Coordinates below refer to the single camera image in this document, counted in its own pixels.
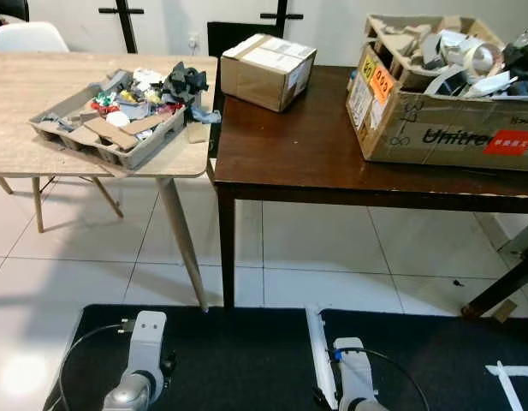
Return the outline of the slanted dark wooden leg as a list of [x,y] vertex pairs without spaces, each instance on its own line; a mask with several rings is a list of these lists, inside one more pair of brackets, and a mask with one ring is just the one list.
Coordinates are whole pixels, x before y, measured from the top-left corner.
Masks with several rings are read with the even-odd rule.
[[521,290],[523,286],[526,286],[528,284],[528,247],[522,252],[521,257],[521,262],[515,265],[513,269],[507,271],[494,284],[468,301],[460,309],[460,316],[466,319],[482,317],[488,310],[509,298],[514,291]]

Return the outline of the large printed cardboard box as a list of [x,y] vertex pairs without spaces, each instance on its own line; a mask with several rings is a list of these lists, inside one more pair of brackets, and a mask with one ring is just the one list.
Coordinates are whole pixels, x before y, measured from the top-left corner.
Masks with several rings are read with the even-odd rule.
[[[475,17],[369,15],[348,85],[350,122],[370,161],[528,171],[528,33],[502,42]],[[499,74],[470,80],[444,48],[498,44]]]

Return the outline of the clear tape roll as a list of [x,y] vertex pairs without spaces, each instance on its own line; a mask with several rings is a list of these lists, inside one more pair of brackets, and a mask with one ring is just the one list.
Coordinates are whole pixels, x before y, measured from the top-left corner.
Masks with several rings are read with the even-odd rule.
[[444,56],[451,65],[460,65],[470,80],[491,77],[505,68],[502,48],[478,38],[467,38],[456,46],[444,48]]

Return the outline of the dark brown wooden table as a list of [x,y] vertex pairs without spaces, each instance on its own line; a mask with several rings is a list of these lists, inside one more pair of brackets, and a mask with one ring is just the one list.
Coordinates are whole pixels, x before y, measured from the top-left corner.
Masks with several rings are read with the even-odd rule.
[[235,306],[236,200],[528,214],[528,172],[370,162],[346,110],[353,67],[318,66],[284,112],[226,95],[213,188],[222,302]]

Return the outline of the small cardboard box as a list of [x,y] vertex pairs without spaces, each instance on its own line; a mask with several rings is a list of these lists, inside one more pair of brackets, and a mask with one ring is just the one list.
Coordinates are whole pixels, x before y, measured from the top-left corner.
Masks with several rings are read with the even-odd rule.
[[220,56],[223,93],[283,112],[308,85],[317,48],[256,33]]

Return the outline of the black coat stand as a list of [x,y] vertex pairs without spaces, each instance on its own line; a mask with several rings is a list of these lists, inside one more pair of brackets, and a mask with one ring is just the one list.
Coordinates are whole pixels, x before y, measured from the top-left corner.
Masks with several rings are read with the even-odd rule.
[[276,0],[275,11],[264,11],[259,13],[261,20],[271,20],[274,22],[272,28],[267,33],[275,38],[283,38],[286,35],[287,24],[291,21],[302,21],[306,18],[303,13],[296,13],[290,10],[291,0]]
[[145,15],[145,10],[131,7],[129,0],[114,0],[114,3],[114,7],[98,7],[97,12],[100,15],[118,16],[120,27],[122,28],[124,47],[126,47],[129,54],[138,54],[137,36],[135,36],[132,16]]

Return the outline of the black floor mat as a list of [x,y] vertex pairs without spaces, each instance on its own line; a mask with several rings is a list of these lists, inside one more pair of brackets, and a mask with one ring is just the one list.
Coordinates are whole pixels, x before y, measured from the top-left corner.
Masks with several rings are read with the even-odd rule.
[[[84,307],[53,411],[99,411],[118,384],[129,337],[112,325],[133,319],[139,305]],[[151,411],[323,411],[315,403],[306,310],[248,307],[204,313],[164,306],[163,351],[176,355],[166,391]],[[497,363],[528,366],[528,318],[346,312],[325,309],[327,343],[358,337],[371,351],[378,399],[390,411],[510,411]]]

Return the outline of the grey pulp scrap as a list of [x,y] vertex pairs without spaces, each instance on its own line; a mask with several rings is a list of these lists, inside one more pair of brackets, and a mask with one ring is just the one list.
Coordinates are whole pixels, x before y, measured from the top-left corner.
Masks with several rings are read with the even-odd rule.
[[200,124],[220,124],[223,120],[220,110],[205,110],[200,106],[190,106],[190,114]]

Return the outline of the flat cardboard strip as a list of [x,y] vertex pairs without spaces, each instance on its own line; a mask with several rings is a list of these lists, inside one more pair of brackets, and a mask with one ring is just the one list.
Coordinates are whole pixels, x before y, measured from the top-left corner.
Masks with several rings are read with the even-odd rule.
[[208,142],[211,136],[211,125],[204,122],[190,122],[184,128],[184,134],[189,144]]

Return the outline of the black chair back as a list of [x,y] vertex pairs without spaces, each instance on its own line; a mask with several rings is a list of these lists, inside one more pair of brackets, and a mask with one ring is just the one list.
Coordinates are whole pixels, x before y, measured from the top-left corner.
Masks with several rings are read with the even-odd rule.
[[206,23],[206,55],[220,58],[229,48],[258,33],[275,38],[282,36],[279,28],[272,24],[208,22]]

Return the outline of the black crumpled foam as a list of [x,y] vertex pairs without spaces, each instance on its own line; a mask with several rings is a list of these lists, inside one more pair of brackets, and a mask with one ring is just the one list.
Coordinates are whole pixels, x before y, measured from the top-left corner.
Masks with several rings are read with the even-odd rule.
[[210,89],[206,73],[197,68],[177,63],[162,83],[159,97],[166,104],[193,106],[199,104],[201,94]]

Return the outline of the white round plastic piece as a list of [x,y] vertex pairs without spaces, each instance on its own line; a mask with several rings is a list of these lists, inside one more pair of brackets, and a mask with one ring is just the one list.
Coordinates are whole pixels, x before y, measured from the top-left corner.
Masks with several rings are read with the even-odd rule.
[[115,127],[124,127],[131,124],[131,118],[129,115],[124,114],[121,110],[116,112],[108,112],[104,117],[104,120]]

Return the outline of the brown cardboard piece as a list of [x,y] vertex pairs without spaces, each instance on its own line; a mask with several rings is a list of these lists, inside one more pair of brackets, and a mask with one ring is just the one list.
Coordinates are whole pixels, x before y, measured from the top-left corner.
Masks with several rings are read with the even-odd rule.
[[134,134],[123,132],[119,127],[110,124],[102,117],[93,117],[91,120],[83,122],[83,125],[91,129],[92,132],[99,134],[104,140],[109,140],[112,145],[119,147],[124,152],[130,152],[139,144],[138,138]]

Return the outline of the grey pulp tray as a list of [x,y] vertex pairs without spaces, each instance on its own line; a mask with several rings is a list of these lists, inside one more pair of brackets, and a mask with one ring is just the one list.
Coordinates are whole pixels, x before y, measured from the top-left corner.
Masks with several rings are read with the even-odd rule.
[[[30,117],[28,124],[43,142],[52,142],[115,167],[135,170],[164,149],[193,121],[190,106],[166,104],[159,97],[165,78],[151,70],[129,72],[118,69],[108,74],[106,80],[91,83]],[[130,116],[131,124],[120,129],[138,138],[139,144],[134,149],[122,150],[83,125],[93,117],[104,118],[89,107],[91,99],[118,105],[124,114]]]

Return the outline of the light wooden table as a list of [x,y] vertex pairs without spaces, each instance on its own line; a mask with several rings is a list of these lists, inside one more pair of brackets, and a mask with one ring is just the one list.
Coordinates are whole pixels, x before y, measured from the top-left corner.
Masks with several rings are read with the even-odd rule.
[[204,279],[176,186],[179,179],[196,179],[210,165],[209,141],[189,144],[184,132],[146,164],[135,170],[104,167],[62,148],[43,142],[29,126],[30,117],[106,79],[117,69],[167,71],[183,62],[208,75],[210,90],[204,106],[211,109],[217,93],[219,62],[209,56],[155,56],[140,54],[92,54],[91,52],[0,52],[0,176],[28,177],[138,177],[153,179],[166,209],[169,226],[192,282],[202,312],[208,312]]

